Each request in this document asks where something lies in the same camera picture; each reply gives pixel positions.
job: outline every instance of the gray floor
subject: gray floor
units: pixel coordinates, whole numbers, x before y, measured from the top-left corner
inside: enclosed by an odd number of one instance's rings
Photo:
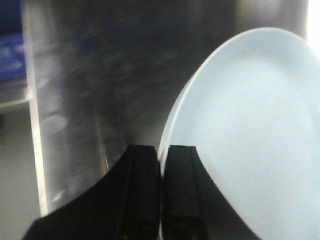
[[[0,239],[18,240],[40,215],[29,109],[4,113],[0,129]]]

